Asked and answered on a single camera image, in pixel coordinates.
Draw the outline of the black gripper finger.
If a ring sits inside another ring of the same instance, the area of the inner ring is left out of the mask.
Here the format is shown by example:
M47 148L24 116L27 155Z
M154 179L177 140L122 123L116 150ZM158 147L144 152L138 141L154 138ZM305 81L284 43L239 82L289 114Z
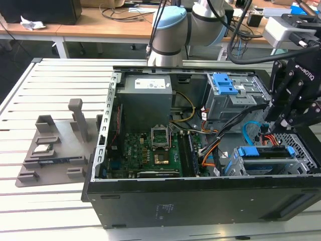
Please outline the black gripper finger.
M293 68L293 60L273 63L269 86L271 101L265 116L265 121L271 123L270 132L282 132L294 122Z
M277 130L309 127L318 123L320 123L320 100L315 100L303 108L293 109L288 114L284 114L277 125Z

